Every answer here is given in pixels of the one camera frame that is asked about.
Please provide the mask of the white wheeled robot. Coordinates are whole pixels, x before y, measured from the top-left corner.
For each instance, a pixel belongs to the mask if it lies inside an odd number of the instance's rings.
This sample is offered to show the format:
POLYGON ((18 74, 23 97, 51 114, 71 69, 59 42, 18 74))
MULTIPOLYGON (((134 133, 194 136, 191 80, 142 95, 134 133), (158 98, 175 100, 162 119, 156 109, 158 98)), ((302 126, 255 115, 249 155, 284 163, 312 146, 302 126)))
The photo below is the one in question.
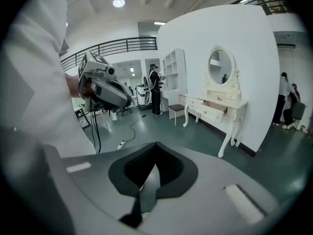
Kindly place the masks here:
POLYGON ((152 108, 151 92, 145 89, 144 84, 137 85, 136 88, 137 105, 140 110, 152 108))

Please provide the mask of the white shelf cabinet desk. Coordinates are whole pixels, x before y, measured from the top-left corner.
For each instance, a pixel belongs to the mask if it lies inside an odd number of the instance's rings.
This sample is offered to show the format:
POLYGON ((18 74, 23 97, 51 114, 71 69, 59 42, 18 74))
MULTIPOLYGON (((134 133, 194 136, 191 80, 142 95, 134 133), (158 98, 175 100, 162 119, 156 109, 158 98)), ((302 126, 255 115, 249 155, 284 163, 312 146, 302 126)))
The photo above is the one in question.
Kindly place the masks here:
POLYGON ((180 95, 187 94, 187 78, 184 50, 176 48, 161 60, 161 110, 169 111, 169 105, 179 104, 180 95))

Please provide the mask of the person's white shirt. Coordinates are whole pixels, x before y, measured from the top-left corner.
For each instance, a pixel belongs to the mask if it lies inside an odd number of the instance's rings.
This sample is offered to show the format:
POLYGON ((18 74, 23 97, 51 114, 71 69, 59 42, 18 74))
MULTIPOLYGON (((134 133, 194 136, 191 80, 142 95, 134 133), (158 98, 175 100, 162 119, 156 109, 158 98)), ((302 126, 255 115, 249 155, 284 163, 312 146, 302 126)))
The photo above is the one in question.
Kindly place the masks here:
POLYGON ((0 96, 10 125, 62 158, 93 155, 95 149, 72 106, 59 53, 66 38, 67 0, 28 0, 0 48, 0 96))

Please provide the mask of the black balcony railing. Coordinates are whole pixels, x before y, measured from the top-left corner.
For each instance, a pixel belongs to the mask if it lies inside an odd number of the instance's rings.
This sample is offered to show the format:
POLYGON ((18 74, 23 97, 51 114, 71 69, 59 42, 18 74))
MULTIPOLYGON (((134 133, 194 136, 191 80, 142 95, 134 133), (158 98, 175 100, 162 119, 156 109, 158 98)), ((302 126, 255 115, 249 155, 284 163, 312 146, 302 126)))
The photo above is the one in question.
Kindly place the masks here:
POLYGON ((101 56, 108 56, 146 50, 158 50, 155 36, 123 38, 93 45, 66 57, 61 61, 61 66, 63 71, 67 71, 80 65, 87 51, 101 56))

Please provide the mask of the black stair railing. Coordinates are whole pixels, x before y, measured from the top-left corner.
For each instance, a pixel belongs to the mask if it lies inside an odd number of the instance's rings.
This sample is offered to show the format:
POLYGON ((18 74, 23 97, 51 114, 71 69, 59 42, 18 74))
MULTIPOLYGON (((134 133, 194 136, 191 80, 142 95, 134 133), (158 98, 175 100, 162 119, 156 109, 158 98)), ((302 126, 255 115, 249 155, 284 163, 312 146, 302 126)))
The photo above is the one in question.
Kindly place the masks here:
POLYGON ((231 4, 260 6, 267 16, 293 12, 286 0, 236 0, 231 4))

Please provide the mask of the wooden drawer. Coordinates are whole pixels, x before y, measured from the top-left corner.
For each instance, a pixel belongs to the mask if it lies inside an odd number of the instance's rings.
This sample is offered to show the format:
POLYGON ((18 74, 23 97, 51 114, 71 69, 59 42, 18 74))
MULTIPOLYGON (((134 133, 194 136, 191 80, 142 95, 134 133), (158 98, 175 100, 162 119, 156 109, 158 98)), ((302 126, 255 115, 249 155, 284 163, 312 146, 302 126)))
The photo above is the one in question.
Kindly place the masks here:
POLYGON ((195 111, 212 122, 221 123, 224 115, 227 113, 227 107, 205 101, 196 106, 195 111))

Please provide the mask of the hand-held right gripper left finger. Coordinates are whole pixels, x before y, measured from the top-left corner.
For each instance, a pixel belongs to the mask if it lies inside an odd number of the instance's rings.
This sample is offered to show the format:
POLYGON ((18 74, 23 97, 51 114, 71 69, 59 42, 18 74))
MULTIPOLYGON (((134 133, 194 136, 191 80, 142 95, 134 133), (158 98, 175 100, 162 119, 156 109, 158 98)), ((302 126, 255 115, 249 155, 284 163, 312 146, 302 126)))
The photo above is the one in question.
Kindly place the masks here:
POLYGON ((155 143, 149 143, 115 162, 109 168, 108 176, 117 191, 134 198, 132 209, 119 221, 137 228, 142 222, 140 188, 155 166, 155 143))

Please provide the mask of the oval white-framed vanity mirror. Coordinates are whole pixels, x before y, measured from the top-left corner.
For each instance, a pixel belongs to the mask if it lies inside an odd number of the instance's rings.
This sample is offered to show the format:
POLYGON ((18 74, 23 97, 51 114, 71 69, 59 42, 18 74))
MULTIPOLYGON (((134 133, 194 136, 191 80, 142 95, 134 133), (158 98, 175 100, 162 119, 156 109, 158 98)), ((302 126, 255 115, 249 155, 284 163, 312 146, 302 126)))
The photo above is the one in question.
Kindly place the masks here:
POLYGON ((208 91, 240 94, 239 70, 233 54, 215 45, 209 54, 207 72, 205 74, 205 89, 208 91))

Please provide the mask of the dark green chair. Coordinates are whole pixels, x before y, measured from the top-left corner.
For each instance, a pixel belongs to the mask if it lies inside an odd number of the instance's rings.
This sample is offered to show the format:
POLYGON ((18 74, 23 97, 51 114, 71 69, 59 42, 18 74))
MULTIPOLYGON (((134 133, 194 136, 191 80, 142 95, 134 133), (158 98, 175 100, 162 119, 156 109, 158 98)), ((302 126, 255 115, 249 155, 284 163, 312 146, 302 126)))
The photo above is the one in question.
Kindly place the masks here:
POLYGON ((305 111, 305 104, 301 102, 297 102, 292 106, 292 118, 293 118, 293 127, 297 130, 297 126, 299 122, 302 120, 304 111, 305 111))

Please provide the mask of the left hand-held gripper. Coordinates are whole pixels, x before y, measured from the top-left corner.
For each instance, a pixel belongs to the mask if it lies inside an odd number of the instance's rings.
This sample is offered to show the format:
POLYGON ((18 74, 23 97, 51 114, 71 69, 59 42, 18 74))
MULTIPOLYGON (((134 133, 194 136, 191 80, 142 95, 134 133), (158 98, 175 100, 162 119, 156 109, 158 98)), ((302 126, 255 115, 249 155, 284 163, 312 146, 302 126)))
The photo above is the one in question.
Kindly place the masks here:
POLYGON ((116 112, 129 107, 132 102, 130 89, 117 81, 115 70, 103 56, 87 51, 78 68, 79 92, 91 81, 93 96, 85 99, 85 110, 89 113, 101 109, 116 112))

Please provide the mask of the person's left forearm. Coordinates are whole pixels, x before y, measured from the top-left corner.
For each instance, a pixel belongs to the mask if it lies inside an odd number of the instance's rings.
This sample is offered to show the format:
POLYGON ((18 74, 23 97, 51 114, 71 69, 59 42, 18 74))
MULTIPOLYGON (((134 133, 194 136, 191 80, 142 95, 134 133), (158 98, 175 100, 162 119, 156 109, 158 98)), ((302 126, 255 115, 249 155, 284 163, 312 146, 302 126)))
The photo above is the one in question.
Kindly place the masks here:
POLYGON ((65 73, 65 78, 71 97, 83 98, 79 92, 79 76, 78 75, 72 76, 65 73))

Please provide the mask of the white ornate desk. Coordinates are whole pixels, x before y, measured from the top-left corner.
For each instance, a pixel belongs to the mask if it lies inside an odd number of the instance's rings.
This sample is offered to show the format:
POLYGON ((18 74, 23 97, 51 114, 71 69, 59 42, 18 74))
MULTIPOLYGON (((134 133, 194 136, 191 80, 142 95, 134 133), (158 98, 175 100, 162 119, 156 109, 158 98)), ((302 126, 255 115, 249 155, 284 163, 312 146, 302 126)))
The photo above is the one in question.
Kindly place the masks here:
MULTIPOLYGON (((226 137, 221 145, 221 148, 218 152, 218 157, 222 158, 224 155, 224 150, 227 144, 231 144, 232 146, 239 146, 242 141, 242 137, 237 137, 237 134, 241 131, 241 125, 243 122, 243 116, 245 113, 245 106, 247 104, 246 101, 241 99, 241 93, 225 93, 225 92, 216 92, 216 91, 208 91, 205 89, 205 86, 202 88, 202 92, 198 94, 186 94, 186 104, 184 108, 185 113, 185 123, 183 127, 188 125, 188 110, 192 109, 195 111, 195 107, 205 101, 213 102, 215 104, 219 104, 227 107, 227 113, 224 115, 221 123, 216 123, 208 120, 211 124, 226 124, 229 127, 227 131, 226 137)), ((196 114, 196 122, 199 121, 199 118, 202 117, 199 113, 195 111, 196 114)))

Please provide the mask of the brown cushioned stool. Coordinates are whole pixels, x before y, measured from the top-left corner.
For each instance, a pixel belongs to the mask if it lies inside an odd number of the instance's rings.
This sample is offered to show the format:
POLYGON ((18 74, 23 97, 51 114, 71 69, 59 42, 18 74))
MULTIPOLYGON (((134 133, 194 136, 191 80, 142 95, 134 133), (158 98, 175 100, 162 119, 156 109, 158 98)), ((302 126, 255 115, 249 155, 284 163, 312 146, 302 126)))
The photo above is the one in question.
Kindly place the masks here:
POLYGON ((169 120, 174 119, 174 126, 177 125, 177 118, 185 115, 184 108, 181 104, 169 105, 169 120))

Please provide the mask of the black legged table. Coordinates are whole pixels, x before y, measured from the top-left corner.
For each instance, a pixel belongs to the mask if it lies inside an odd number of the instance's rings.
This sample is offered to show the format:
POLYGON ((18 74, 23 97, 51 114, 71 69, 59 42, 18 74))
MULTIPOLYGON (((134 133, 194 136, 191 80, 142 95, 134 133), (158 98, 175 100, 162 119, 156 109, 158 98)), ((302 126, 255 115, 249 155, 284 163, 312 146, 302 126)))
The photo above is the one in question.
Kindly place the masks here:
POLYGON ((74 112, 83 130, 91 126, 90 121, 84 111, 84 108, 81 105, 78 107, 74 107, 74 112))

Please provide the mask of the person's left hand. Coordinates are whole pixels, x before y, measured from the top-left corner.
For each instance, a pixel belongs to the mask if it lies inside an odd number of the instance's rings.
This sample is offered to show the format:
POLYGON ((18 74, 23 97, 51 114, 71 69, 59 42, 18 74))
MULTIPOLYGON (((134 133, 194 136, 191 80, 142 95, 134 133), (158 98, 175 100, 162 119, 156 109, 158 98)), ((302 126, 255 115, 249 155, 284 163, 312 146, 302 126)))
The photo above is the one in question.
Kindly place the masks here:
POLYGON ((90 98, 93 96, 93 90, 91 87, 91 81, 87 81, 83 85, 83 90, 81 93, 81 98, 85 100, 86 98, 90 98))

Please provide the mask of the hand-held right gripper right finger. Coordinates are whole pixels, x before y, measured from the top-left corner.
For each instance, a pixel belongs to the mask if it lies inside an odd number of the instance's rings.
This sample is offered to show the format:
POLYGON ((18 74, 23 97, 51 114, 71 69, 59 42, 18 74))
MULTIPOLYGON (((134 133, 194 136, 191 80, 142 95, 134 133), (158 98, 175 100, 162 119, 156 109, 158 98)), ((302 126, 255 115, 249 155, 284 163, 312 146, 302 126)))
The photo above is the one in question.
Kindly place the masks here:
POLYGON ((198 178, 198 167, 190 158, 160 142, 155 143, 155 165, 160 179, 157 198, 181 197, 198 178))

